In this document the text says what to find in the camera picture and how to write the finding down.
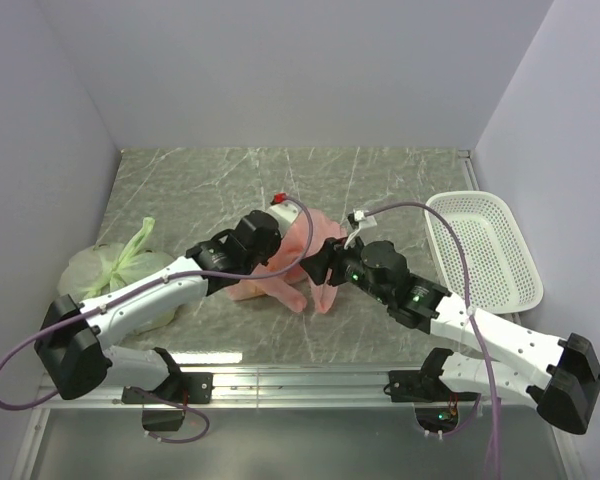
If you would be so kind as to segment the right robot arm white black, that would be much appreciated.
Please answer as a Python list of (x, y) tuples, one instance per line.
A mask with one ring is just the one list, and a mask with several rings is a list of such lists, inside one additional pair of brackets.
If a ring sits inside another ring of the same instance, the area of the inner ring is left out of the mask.
[(385, 306), (400, 325), (488, 354), (480, 360), (436, 347), (418, 371), (393, 370), (392, 402), (468, 401), (496, 395), (536, 410), (550, 425), (587, 432), (599, 393), (600, 363), (592, 343), (542, 334), (485, 310), (469, 314), (464, 299), (410, 272), (389, 241), (329, 238), (300, 263), (316, 284), (350, 283)]

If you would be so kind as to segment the pink plastic bag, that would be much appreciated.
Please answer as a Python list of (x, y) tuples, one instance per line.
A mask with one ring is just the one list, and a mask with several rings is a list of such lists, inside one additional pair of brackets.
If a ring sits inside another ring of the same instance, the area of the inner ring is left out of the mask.
[[(313, 235), (308, 256), (317, 253), (326, 239), (347, 236), (346, 229), (322, 211), (310, 208), (309, 212), (313, 221)], [(269, 260), (267, 266), (259, 265), (254, 274), (276, 272), (291, 265), (306, 247), (308, 233), (308, 220), (301, 212), (282, 239), (278, 252)], [(315, 311), (326, 314), (335, 301), (338, 288), (327, 284), (316, 285), (300, 265), (272, 278), (241, 280), (236, 285), (228, 287), (225, 292), (232, 301), (269, 296), (292, 312), (300, 313), (307, 306), (307, 298), (294, 285), (304, 280), (308, 281)]]

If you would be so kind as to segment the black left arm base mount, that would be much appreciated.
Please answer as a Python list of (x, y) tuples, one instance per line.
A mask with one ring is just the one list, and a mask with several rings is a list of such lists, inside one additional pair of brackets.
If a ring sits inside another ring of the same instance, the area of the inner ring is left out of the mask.
[(194, 372), (170, 374), (153, 390), (141, 392), (139, 387), (124, 387), (123, 405), (142, 407), (141, 422), (150, 433), (175, 433), (184, 424), (186, 412), (171, 406), (172, 403), (195, 407), (211, 402), (213, 374)]

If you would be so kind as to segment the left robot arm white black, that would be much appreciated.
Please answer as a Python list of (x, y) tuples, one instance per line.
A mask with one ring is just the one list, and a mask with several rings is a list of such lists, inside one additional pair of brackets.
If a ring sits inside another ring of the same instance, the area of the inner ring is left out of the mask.
[(64, 400), (80, 398), (107, 380), (138, 382), (157, 401), (169, 402), (182, 379), (165, 351), (118, 347), (132, 331), (179, 306), (237, 284), (278, 251), (299, 211), (290, 204), (254, 210), (233, 229), (190, 248), (161, 270), (112, 293), (48, 308), (34, 349)]

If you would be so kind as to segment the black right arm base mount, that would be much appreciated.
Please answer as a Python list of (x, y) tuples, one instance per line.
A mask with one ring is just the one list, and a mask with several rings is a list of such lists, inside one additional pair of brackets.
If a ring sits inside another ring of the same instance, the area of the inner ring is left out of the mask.
[(459, 426), (458, 395), (437, 378), (415, 370), (392, 370), (383, 393), (392, 403), (410, 403), (417, 425), (425, 432), (445, 435)]

